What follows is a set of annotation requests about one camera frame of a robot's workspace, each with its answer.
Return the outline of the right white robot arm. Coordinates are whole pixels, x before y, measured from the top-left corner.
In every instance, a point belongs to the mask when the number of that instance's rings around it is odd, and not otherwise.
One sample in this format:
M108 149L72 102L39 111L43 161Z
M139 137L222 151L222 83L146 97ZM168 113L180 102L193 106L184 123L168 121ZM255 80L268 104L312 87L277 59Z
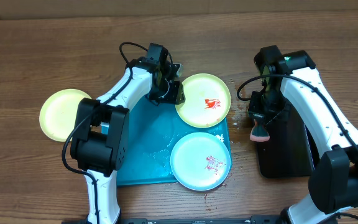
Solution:
M253 216L252 223L336 223L358 207L358 130L325 89L303 50L283 54L263 47L254 57L262 89L254 91L248 114L250 139L277 151L289 145L315 147L308 194L279 215Z

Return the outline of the light blue plate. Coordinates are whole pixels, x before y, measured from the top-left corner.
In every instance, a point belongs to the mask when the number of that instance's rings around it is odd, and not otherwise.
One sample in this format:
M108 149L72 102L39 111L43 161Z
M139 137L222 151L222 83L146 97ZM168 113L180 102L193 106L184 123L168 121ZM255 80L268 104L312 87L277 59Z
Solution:
M207 191L221 185L231 164L231 154L221 137L203 132L182 137L170 156L176 180L195 191Z

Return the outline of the yellow-green plate with red stain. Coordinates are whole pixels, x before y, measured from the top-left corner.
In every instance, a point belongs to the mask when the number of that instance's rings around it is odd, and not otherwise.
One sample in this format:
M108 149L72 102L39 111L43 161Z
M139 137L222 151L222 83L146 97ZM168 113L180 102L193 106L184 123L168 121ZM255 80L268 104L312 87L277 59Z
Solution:
M231 107L231 94L217 76L199 73L183 81L185 102L176 105L179 117L190 126L210 128L220 123Z

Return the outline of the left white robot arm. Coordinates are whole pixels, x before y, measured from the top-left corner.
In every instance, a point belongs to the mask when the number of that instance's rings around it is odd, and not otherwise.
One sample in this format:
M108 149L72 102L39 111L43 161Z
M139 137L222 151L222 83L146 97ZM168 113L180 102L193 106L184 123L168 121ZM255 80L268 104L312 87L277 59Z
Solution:
M129 143L129 115L141 98L151 103L185 102L178 81L182 65L174 63L168 49L151 43L146 55L126 60L123 77L96 100L83 98L75 125L62 148L67 170L85 177L89 214L83 223L118 223L117 171L124 163Z

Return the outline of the yellow plate with ketchup swirl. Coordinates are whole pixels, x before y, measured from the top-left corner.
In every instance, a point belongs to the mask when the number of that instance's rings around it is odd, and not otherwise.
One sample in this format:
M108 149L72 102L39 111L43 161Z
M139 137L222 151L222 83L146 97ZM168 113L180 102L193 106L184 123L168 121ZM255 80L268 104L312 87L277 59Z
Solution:
M43 104L39 123L43 133L50 139L65 142L75 125L79 102L89 94L77 89L60 90Z

